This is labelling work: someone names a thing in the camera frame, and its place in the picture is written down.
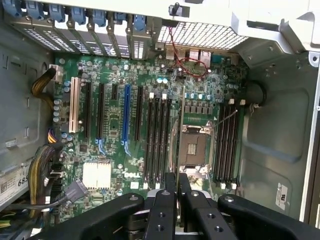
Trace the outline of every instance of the blue pcie slot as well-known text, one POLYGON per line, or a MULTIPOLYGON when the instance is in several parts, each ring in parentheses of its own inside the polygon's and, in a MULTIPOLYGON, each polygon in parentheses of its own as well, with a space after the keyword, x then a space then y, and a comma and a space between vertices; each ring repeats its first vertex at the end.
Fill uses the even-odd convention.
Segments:
POLYGON ((124 146, 126 154, 131 156, 128 147, 128 134, 129 134, 129 116, 130 116, 130 100, 131 100, 131 85, 124 86, 124 107, 123 107, 123 125, 122 125, 122 139, 121 144, 124 146))

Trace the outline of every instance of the white chipset heatsink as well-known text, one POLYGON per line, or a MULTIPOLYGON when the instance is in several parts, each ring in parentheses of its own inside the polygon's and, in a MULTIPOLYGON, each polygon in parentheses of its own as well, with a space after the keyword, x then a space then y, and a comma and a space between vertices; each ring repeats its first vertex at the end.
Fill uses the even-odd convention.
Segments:
POLYGON ((109 189, 111 163, 86 162, 83 164, 82 182, 88 189, 109 189))

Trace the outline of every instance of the heatsink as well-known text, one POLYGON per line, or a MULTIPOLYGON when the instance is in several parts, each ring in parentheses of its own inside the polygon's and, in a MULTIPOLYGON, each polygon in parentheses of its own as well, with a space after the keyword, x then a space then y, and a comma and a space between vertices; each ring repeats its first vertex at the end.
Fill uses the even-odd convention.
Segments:
POLYGON ((83 164, 82 182, 89 190, 109 189, 111 186, 111 163, 86 162, 83 164))

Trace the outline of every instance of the motherboard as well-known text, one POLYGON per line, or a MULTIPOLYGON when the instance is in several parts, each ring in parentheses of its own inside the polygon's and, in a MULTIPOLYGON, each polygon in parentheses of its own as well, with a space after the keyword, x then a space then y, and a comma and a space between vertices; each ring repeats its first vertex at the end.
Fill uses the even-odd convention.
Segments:
POLYGON ((59 210, 61 222, 126 193, 146 197, 164 187, 166 172, 187 173, 214 199, 235 191, 248 68, 213 57, 208 70, 186 62, 195 74, 207 71, 192 77, 161 55, 56 56, 52 129, 65 143, 58 184, 80 178, 90 191, 59 210))

